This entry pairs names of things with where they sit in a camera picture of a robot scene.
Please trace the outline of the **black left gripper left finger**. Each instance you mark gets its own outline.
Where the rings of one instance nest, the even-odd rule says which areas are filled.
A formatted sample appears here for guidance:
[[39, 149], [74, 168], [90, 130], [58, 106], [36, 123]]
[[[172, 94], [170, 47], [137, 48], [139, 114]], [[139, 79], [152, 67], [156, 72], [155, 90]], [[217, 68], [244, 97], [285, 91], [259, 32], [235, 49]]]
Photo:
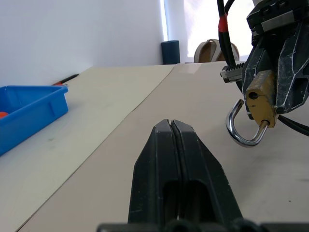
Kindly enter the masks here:
[[157, 123], [134, 165], [129, 223], [168, 223], [178, 216], [181, 173], [169, 120]]

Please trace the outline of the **beige and tan chair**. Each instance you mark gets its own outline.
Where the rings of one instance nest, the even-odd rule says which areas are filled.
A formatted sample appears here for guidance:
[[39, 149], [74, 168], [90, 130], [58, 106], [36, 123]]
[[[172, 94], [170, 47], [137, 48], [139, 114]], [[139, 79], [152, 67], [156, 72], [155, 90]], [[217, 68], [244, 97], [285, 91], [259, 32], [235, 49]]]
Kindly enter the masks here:
[[209, 39], [199, 44], [194, 54], [194, 63], [218, 61], [225, 61], [218, 39]]

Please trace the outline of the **dark blue cylinder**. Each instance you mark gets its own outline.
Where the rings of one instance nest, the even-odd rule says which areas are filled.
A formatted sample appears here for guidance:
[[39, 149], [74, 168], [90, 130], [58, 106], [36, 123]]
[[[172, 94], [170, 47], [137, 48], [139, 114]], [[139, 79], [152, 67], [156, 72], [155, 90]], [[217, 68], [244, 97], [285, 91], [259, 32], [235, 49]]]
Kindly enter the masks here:
[[165, 41], [161, 43], [162, 60], [164, 65], [180, 63], [180, 47], [178, 40]]

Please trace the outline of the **cream table mat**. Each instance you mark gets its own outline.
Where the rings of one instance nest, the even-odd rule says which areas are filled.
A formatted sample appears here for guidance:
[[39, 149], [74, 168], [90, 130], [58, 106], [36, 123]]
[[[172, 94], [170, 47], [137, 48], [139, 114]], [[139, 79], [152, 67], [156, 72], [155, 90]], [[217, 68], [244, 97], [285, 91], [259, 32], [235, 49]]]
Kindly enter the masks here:
[[92, 67], [68, 82], [68, 112], [0, 157], [0, 232], [16, 232], [172, 71]]

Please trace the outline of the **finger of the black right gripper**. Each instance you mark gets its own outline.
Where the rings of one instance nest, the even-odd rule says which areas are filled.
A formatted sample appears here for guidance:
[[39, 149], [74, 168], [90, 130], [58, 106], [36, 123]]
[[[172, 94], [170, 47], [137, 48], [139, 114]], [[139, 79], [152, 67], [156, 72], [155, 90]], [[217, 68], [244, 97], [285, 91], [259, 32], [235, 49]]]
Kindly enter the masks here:
[[242, 93], [248, 114], [253, 119], [247, 106], [245, 93], [248, 86], [260, 71], [272, 70], [275, 74], [275, 102], [277, 98], [277, 74], [279, 49], [274, 45], [258, 44], [250, 53], [242, 71]]
[[302, 106], [309, 97], [309, 20], [298, 23], [283, 44], [277, 72], [277, 114]]

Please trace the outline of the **brass padlock with steel shackle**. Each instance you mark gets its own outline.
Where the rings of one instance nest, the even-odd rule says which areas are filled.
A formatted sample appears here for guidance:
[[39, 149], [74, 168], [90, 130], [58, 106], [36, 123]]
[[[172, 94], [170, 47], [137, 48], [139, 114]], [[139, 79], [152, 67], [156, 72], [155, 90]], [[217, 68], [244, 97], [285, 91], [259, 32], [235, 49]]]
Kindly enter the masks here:
[[266, 130], [273, 128], [278, 115], [275, 111], [275, 74], [272, 70], [260, 71], [248, 86], [246, 102], [249, 111], [258, 124], [259, 128], [250, 140], [243, 138], [236, 130], [234, 120], [244, 101], [238, 100], [226, 117], [226, 128], [231, 138], [243, 147], [253, 147], [258, 145]]

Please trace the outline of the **red and black pen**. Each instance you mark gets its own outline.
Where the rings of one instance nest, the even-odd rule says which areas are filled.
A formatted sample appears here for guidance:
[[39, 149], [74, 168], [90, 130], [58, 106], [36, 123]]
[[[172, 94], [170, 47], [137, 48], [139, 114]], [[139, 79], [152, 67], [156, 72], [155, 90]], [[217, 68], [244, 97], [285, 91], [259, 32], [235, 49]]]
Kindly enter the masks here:
[[65, 86], [68, 81], [76, 78], [78, 75], [79, 75], [78, 73], [74, 74], [74, 75], [71, 75], [71, 76], [69, 76], [69, 77], [67, 77], [67, 78], [65, 78], [65, 79], [63, 79], [61, 81], [58, 81], [58, 82], [54, 83], [53, 86]]

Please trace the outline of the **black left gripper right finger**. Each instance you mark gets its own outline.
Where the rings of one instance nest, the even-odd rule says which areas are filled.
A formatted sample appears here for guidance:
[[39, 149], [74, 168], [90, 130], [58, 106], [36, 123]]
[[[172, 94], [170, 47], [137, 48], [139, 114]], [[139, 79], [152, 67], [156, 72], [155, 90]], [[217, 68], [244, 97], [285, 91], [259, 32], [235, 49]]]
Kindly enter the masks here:
[[223, 168], [192, 126], [174, 120], [182, 173], [179, 216], [194, 223], [230, 224], [242, 213]]

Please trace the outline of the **blue plastic bin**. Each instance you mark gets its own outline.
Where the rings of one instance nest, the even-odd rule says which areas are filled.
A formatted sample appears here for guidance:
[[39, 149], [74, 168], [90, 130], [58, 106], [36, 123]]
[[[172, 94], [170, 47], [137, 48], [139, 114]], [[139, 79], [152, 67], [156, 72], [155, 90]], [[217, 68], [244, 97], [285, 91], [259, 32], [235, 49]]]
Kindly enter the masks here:
[[68, 112], [66, 86], [0, 87], [0, 156]]

